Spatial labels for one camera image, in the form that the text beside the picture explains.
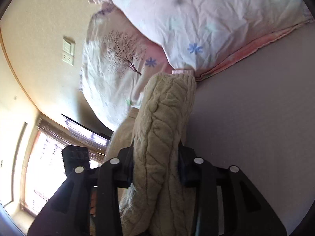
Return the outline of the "person's left hand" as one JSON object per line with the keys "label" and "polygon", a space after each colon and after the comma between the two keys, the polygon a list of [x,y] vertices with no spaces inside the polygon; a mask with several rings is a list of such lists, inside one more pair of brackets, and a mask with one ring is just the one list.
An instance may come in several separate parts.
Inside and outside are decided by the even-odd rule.
{"label": "person's left hand", "polygon": [[97,188],[93,188],[91,191],[91,200],[90,200],[90,215],[96,216],[96,202],[97,202]]}

